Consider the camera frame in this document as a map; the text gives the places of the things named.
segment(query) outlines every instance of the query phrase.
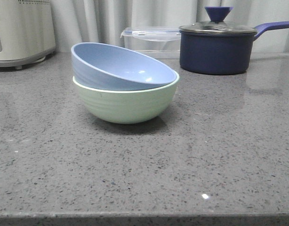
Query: lid knob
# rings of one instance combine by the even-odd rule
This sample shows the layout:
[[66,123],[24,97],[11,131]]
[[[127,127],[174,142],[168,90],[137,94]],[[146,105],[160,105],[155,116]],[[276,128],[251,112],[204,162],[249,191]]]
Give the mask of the lid knob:
[[225,17],[233,9],[233,7],[205,7],[210,20],[215,23],[224,21]]

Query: curtain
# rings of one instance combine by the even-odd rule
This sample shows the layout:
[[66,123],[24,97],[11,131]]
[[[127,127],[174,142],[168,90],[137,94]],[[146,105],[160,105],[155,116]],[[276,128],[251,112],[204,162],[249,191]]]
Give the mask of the curtain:
[[[289,21],[289,0],[50,0],[57,51],[69,52],[78,42],[124,46],[126,27],[170,26],[209,20],[204,6],[232,6],[225,19],[255,27]],[[253,52],[289,52],[289,29],[268,31]]]

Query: saucepan handle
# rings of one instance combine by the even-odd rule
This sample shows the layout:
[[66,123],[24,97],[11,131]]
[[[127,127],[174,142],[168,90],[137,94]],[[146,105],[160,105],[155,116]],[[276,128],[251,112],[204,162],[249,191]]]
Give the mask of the saucepan handle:
[[255,28],[257,29],[257,34],[254,36],[254,40],[256,40],[259,36],[261,36],[262,33],[266,31],[289,28],[289,21],[260,24]]

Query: blue saucepan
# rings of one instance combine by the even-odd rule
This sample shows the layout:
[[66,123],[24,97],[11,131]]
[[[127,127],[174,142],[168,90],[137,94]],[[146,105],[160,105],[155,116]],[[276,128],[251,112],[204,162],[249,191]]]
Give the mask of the blue saucepan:
[[253,41],[268,30],[289,28],[289,21],[256,26],[223,20],[232,7],[205,7],[210,21],[180,26],[180,65],[196,73],[229,75],[248,69]]

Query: stacked bowls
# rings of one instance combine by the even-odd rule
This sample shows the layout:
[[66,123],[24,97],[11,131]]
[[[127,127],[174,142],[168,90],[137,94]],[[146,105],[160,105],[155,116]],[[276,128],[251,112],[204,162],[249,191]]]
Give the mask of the stacked bowls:
[[138,52],[83,42],[72,52],[73,82],[85,107],[96,117],[134,124],[158,116],[171,103],[179,75]]

